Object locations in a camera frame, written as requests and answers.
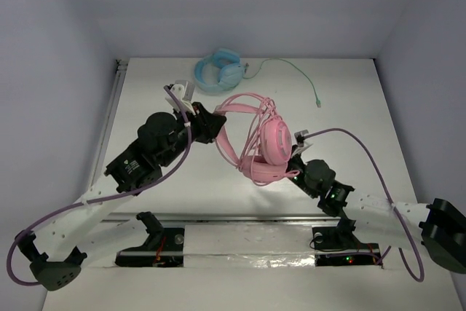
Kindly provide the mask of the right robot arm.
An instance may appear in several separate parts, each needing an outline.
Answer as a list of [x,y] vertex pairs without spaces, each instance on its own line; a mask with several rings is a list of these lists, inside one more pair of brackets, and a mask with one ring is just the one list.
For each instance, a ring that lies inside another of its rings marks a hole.
[[322,212],[339,219],[336,239],[342,246],[360,242],[401,248],[465,273],[465,216],[449,201],[391,203],[337,181],[325,161],[304,162],[299,155],[288,161],[288,169],[297,171],[292,182],[316,199]]

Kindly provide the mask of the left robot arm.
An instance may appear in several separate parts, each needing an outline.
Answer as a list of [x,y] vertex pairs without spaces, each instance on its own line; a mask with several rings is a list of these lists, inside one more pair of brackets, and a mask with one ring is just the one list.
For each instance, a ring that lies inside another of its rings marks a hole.
[[10,278],[28,285],[12,271],[15,250],[29,262],[34,277],[31,286],[47,291],[67,286],[91,261],[110,253],[131,247],[158,251],[165,244],[165,229],[149,211],[106,232],[94,234],[92,230],[119,206],[167,180],[184,163],[194,142],[214,142],[225,123],[224,115],[209,112],[199,102],[189,109],[178,104],[171,113],[150,115],[138,128],[137,138],[78,200],[16,236],[7,255]]

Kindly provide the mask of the pink headphones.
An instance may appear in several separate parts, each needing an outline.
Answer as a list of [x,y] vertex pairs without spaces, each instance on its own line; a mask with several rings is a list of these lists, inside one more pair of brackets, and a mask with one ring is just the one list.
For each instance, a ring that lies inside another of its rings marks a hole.
[[274,100],[251,92],[236,94],[214,111],[224,116],[232,112],[252,114],[253,120],[241,154],[236,153],[222,127],[215,140],[220,155],[256,186],[290,178],[287,167],[292,152],[291,133]]

